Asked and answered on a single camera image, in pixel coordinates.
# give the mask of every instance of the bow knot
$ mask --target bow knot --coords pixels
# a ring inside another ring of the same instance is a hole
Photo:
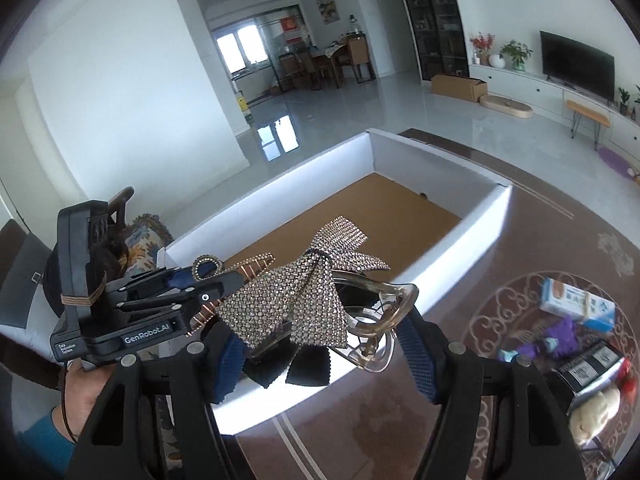
[[[220,316],[252,349],[287,320],[295,343],[346,348],[346,314],[333,270],[389,269],[379,258],[357,252],[366,239],[339,216],[316,233],[297,260],[265,272],[229,297],[218,308]]]

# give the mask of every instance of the wrist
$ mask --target wrist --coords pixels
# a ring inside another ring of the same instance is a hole
[[[69,432],[66,430],[65,421],[62,417],[62,406],[56,406],[51,412],[51,421],[53,422],[53,427],[56,428],[56,431],[65,437],[69,442],[74,442]]]

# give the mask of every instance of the cream colored plush toy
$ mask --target cream colored plush toy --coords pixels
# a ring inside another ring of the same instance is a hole
[[[620,408],[620,391],[612,386],[598,392],[576,408],[569,418],[569,430],[575,443],[583,446],[599,434]]]

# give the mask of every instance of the black tv screen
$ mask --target black tv screen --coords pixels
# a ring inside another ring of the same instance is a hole
[[[592,92],[607,101],[615,98],[616,65],[613,56],[592,46],[540,31],[545,75]]]

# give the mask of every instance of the metal hairpin leg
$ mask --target metal hairpin leg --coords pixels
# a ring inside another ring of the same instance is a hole
[[[574,112],[574,120],[571,121],[571,138],[575,137],[575,133],[578,130],[578,126],[580,125],[580,115],[578,112]]]
[[[593,138],[596,144],[595,150],[598,151],[598,144],[600,143],[600,129],[602,125],[598,121],[593,121]]]

